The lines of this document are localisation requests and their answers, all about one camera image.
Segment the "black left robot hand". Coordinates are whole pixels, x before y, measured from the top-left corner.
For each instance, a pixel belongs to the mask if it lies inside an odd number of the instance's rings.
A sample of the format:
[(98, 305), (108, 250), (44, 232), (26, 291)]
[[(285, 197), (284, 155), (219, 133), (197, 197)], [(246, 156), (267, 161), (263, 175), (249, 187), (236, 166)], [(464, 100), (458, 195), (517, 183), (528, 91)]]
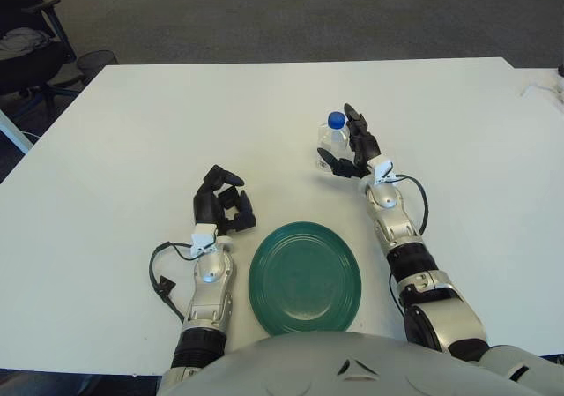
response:
[(245, 191), (239, 191), (244, 184), (235, 173), (214, 165), (193, 198), (195, 223), (215, 225), (218, 235), (255, 227), (249, 197)]

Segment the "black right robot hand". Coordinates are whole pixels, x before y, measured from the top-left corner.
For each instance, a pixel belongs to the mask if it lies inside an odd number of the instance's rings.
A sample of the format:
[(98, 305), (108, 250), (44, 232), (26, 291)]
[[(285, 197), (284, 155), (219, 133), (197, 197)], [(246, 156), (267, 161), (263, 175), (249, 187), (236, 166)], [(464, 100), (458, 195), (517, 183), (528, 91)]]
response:
[(323, 168), (346, 178), (369, 175), (368, 161), (381, 154), (367, 120), (349, 103), (320, 126), (316, 151)]

